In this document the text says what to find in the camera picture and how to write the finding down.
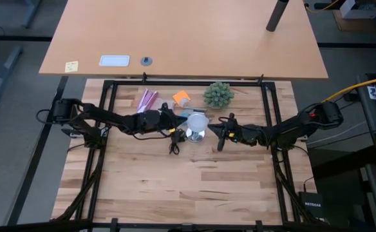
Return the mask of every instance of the sticky note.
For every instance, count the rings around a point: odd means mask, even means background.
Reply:
[[[180,104],[180,101],[181,99],[188,99],[188,100],[191,100],[191,98],[188,96],[188,93],[186,93],[185,91],[179,91],[177,94],[173,95],[173,99],[176,101],[176,103],[179,105]]]
[[[65,64],[65,72],[76,72],[78,71],[78,61],[68,62]]]

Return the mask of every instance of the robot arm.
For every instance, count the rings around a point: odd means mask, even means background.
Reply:
[[[220,124],[208,125],[208,128],[220,139],[218,151],[223,149],[225,140],[249,146],[260,144],[289,150],[299,137],[311,136],[317,129],[329,130],[338,127],[343,123],[343,116],[336,103],[324,102],[311,105],[298,115],[272,127],[254,124],[241,126],[233,113],[230,113],[228,118],[219,118],[219,120]]]
[[[127,135],[174,129],[187,120],[185,117],[175,115],[166,103],[159,109],[161,112],[147,110],[144,113],[125,116],[100,109],[90,103],[83,103],[78,99],[61,99],[53,108],[54,110],[50,112],[53,115],[53,123],[69,124],[77,133],[84,136],[85,146],[91,148],[100,148],[104,140],[102,139],[103,131],[90,126],[85,121],[88,119],[117,127]]]

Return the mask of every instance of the orange object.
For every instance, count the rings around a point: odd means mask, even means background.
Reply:
[[[175,95],[173,95],[173,99],[176,101],[176,103],[179,105],[179,106],[181,106],[180,105],[180,101],[182,100],[182,99],[188,99],[188,100],[191,100],[191,98],[188,96],[188,93],[187,92],[185,92],[185,91],[179,91],[177,94],[175,94]]]

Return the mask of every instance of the black metal frame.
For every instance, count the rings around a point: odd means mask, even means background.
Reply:
[[[53,107],[53,103],[62,97],[67,80],[68,80],[67,76],[62,77],[57,93],[55,94],[55,97],[53,99],[51,108]],[[99,102],[99,107],[103,108],[105,106],[105,101],[106,101],[108,92],[109,90],[111,90],[108,110],[109,111],[113,110],[113,106],[115,103],[115,96],[117,94],[118,86],[120,85],[208,86],[212,83],[213,83],[212,81],[195,81],[195,80],[193,81],[151,81],[149,80],[148,81],[147,75],[145,73],[142,75],[142,80],[137,80],[137,81],[127,81],[127,80],[104,81],[101,98]],[[275,87],[274,82],[262,82],[262,77],[261,77],[256,81],[238,81],[238,82],[231,81],[228,83],[231,86],[248,86],[248,87],[260,87],[261,88],[261,92],[263,96],[264,111],[265,111],[266,120],[267,120],[267,126],[272,125],[270,106],[268,103],[268,94],[267,94],[267,92],[270,91],[271,96],[272,96],[274,112],[276,116],[276,122],[277,123],[281,122],[281,115],[279,111],[279,104],[278,104],[278,99],[276,95],[276,87]],[[50,117],[51,117],[50,115],[47,117],[47,122],[51,121]],[[281,231],[281,230],[287,229],[290,231],[292,230],[293,227],[295,227],[295,225],[289,224],[289,221],[288,221],[287,207],[285,205],[283,188],[285,188],[288,191],[288,193],[290,194],[290,198],[292,199],[292,211],[294,214],[294,220],[296,222],[300,222],[300,214],[302,216],[306,216],[307,213],[309,213],[309,212],[306,212],[306,209],[304,208],[302,203],[298,200],[298,197],[295,193],[294,183],[292,182],[292,172],[290,169],[288,153],[286,151],[282,151],[283,158],[284,158],[284,165],[285,165],[285,173],[286,173],[286,175],[284,175],[279,166],[277,152],[275,150],[272,150],[274,171],[276,174],[278,202],[279,202],[279,208],[281,211],[281,219],[283,221],[282,226],[263,226],[261,221],[256,221],[255,225],[124,224],[124,223],[118,223],[118,220],[116,218],[113,218],[112,223],[93,223],[93,216],[95,213],[95,206],[97,203],[99,182],[100,182],[100,178],[102,174],[102,165],[104,163],[104,156],[105,156],[105,150],[106,150],[106,145],[105,145],[99,151],[99,158],[98,158],[97,165],[93,173],[91,173],[91,167],[92,167],[92,162],[93,162],[96,150],[89,149],[88,159],[87,159],[86,167],[84,171],[84,179],[82,180],[81,192],[78,194],[77,198],[74,200],[72,205],[68,207],[68,209],[66,210],[64,214],[62,214],[59,218],[53,219],[49,222],[17,225],[17,221],[21,214],[23,204],[28,195],[29,188],[33,180],[33,176],[39,164],[39,159],[41,157],[42,151],[46,144],[46,139],[49,135],[51,126],[52,126],[51,124],[45,124],[44,128],[42,129],[36,149],[34,151],[32,162],[30,163],[27,175],[25,176],[25,179],[23,181],[22,188],[17,196],[17,200],[12,209],[12,213],[10,215],[7,226],[1,226],[0,231],[32,231],[32,230],[34,231],[39,231],[39,230],[40,231],[58,231],[58,229],[59,230],[70,229],[72,231],[78,230],[78,229],[89,229],[88,231],[91,231],[93,227],[111,227],[112,231],[118,231],[120,228],[151,228],[151,229],[163,228],[163,229],[182,229],[184,231],[194,231],[197,229],[235,229],[235,230],[251,229],[254,231],[264,231],[264,230]],[[104,139],[106,141],[108,140],[108,135],[109,135],[109,131],[104,135]],[[92,185],[93,185],[93,189],[92,189],[87,219],[82,219],[82,213],[83,213],[82,211],[84,207],[84,196],[89,191]],[[75,220],[70,220],[74,211],[76,212]],[[306,225],[309,227],[310,225],[313,225],[313,224],[302,223],[302,225]]]

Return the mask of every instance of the green plant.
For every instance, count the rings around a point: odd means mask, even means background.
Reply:
[[[203,94],[204,102],[211,108],[225,108],[234,98],[228,83],[215,82]]]

